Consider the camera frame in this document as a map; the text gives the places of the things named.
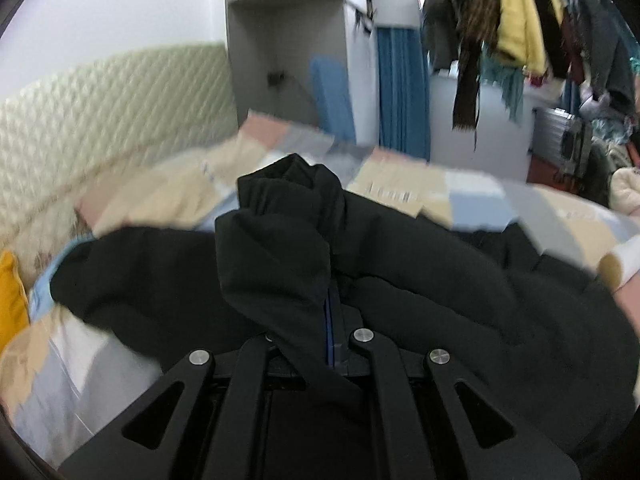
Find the large black jacket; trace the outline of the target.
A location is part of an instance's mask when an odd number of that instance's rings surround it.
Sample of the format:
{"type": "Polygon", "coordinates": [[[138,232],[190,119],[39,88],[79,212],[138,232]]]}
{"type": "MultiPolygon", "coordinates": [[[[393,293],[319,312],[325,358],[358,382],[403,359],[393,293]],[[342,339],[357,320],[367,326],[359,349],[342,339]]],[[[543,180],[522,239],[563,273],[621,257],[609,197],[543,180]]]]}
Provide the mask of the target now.
{"type": "Polygon", "coordinates": [[[324,302],[416,353],[450,351],[508,408],[576,458],[631,422],[639,339],[605,286],[538,252],[515,224],[454,232],[342,188],[290,155],[242,177],[213,232],[126,226],[77,246],[52,298],[174,366],[268,335],[325,387],[324,302]]]}

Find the blue window curtain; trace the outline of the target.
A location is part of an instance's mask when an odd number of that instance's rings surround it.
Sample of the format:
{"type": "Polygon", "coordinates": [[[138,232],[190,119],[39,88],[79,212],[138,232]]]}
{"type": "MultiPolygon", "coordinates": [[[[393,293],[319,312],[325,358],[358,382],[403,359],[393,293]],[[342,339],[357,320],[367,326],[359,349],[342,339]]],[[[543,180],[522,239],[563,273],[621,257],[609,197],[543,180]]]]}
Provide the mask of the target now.
{"type": "Polygon", "coordinates": [[[430,75],[421,31],[378,27],[380,145],[431,159],[430,75]]]}

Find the blue folded board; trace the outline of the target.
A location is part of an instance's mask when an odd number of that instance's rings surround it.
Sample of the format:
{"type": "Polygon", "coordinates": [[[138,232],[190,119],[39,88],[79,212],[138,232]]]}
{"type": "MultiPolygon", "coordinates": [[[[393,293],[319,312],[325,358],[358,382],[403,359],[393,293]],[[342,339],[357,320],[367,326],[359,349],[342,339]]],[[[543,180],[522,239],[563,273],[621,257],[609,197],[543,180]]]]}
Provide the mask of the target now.
{"type": "Polygon", "coordinates": [[[345,66],[329,56],[314,56],[309,63],[312,95],[319,127],[338,140],[356,142],[352,98],[345,66]]]}

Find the grey ribbed suitcase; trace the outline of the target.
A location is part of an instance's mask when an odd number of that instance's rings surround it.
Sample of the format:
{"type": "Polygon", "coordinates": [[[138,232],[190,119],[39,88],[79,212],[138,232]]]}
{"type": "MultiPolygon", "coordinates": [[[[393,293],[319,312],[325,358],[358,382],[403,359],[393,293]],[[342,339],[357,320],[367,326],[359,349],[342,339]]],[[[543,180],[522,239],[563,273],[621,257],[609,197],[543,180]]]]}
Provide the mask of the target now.
{"type": "Polygon", "coordinates": [[[533,115],[529,154],[548,162],[562,177],[581,179],[591,150],[590,123],[559,108],[536,107],[533,115]]]}

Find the patchwork checked quilt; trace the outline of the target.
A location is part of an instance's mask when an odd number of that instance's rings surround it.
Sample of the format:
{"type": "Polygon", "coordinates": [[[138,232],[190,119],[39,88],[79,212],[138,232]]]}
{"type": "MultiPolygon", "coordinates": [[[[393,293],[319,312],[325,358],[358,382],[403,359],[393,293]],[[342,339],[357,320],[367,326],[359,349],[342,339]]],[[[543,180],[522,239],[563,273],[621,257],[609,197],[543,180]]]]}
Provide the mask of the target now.
{"type": "Polygon", "coordinates": [[[612,440],[637,408],[639,343],[594,274],[636,228],[600,206],[380,153],[356,176],[253,119],[171,161],[160,203],[68,244],[1,358],[9,422],[58,466],[198,344],[274,333],[306,372],[320,313],[356,309],[407,349],[441,344],[562,448],[612,440]]]}

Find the white cylindrical bolster pillow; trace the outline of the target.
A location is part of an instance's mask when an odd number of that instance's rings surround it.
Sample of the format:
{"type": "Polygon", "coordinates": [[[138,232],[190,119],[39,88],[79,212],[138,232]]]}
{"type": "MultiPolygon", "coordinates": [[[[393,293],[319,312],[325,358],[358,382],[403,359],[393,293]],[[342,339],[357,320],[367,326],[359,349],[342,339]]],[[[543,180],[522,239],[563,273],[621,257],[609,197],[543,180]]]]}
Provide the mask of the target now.
{"type": "Polygon", "coordinates": [[[626,285],[640,269],[640,240],[634,236],[616,245],[598,263],[598,273],[613,292],[626,285]]]}

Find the light blue sheet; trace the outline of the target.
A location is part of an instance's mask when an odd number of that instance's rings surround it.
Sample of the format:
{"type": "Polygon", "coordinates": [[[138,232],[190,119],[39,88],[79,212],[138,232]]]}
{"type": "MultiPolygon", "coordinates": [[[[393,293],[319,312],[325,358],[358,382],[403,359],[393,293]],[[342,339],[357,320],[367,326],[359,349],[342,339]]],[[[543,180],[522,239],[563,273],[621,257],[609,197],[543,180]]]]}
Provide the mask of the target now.
{"type": "Polygon", "coordinates": [[[40,277],[36,279],[35,284],[28,296],[28,316],[30,322],[37,322],[43,318],[54,306],[54,300],[51,294],[51,280],[58,270],[58,267],[66,256],[77,246],[88,243],[88,237],[78,237],[76,240],[69,242],[44,268],[40,277]]]}

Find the teal hanging scarf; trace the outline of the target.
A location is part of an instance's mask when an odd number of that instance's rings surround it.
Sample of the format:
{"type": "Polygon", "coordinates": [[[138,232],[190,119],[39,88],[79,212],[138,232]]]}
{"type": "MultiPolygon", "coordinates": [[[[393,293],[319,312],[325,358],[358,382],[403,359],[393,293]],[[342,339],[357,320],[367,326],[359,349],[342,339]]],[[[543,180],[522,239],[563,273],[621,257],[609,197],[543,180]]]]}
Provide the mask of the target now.
{"type": "Polygon", "coordinates": [[[484,52],[480,61],[480,80],[499,88],[501,101],[514,124],[521,125],[525,75],[521,67],[506,66],[484,52]]]}

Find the cream fluffy blanket pile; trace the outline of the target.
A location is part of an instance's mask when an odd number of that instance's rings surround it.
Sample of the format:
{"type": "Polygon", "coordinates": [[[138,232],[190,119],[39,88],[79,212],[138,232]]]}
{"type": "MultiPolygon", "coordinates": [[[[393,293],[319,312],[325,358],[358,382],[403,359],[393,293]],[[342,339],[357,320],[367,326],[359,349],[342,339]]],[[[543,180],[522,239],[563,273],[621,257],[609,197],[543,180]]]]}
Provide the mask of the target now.
{"type": "Polygon", "coordinates": [[[638,168],[620,168],[612,174],[608,206],[625,216],[638,217],[640,209],[638,168]]]}

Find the dark grey hanging coat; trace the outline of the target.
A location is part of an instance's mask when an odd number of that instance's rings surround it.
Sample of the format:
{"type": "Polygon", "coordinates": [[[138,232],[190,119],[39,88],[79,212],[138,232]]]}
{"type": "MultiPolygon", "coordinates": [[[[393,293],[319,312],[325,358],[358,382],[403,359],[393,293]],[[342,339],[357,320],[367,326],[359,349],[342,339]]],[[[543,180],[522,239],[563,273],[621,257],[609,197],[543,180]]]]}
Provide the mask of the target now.
{"type": "Polygon", "coordinates": [[[449,72],[459,59],[459,10],[456,0],[424,0],[424,46],[434,73],[449,72]]]}

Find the cream quilted headboard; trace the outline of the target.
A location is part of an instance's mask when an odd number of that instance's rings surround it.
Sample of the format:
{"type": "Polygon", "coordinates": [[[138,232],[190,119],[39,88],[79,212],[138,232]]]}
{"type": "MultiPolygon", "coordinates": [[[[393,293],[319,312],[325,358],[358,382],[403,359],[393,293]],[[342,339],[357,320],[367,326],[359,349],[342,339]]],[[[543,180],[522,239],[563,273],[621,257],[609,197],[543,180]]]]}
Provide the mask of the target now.
{"type": "Polygon", "coordinates": [[[30,286],[78,234],[89,186],[236,130],[223,44],[130,51],[38,80],[1,104],[1,247],[30,286]]]}

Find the yellow hanging jacket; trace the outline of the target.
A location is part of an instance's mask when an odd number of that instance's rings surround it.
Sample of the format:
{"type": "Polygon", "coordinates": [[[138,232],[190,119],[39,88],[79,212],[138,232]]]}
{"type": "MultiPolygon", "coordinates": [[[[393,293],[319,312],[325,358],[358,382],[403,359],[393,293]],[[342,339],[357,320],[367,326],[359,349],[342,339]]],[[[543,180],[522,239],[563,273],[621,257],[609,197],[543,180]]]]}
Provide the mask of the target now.
{"type": "Polygon", "coordinates": [[[500,0],[497,53],[506,64],[535,76],[546,72],[547,53],[535,0],[500,0]]]}

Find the brown plaid hanging coat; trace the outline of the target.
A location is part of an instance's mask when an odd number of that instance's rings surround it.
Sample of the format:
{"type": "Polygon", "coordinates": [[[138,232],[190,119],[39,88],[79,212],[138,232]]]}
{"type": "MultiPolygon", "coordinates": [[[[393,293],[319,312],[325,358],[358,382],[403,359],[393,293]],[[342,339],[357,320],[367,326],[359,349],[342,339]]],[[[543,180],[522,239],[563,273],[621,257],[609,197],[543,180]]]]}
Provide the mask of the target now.
{"type": "Polygon", "coordinates": [[[457,10],[460,47],[458,85],[452,111],[452,125],[475,130],[478,123],[477,99],[480,96],[480,58],[483,48],[497,44],[500,18],[499,0],[452,0],[457,10]]]}

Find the dark denim hanging jacket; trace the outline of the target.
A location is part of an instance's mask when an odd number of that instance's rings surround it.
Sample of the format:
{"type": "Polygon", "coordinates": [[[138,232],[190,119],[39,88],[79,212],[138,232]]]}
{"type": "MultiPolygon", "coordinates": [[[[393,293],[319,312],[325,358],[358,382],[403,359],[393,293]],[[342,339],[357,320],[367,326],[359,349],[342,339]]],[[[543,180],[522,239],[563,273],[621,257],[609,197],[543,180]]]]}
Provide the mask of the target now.
{"type": "Polygon", "coordinates": [[[634,74],[614,16],[615,6],[611,0],[577,1],[577,27],[590,69],[593,94],[607,94],[614,110],[632,115],[636,111],[634,74]]]}

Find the grey wall cabinet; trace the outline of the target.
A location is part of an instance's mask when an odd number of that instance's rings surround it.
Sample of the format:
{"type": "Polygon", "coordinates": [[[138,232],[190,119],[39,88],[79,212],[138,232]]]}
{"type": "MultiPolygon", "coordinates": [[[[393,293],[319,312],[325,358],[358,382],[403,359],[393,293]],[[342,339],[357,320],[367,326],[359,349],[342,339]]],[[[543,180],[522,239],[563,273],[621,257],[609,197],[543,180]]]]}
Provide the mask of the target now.
{"type": "Polygon", "coordinates": [[[348,73],[356,142],[378,143],[378,50],[371,0],[226,0],[236,109],[319,127],[309,63],[348,73]]]}

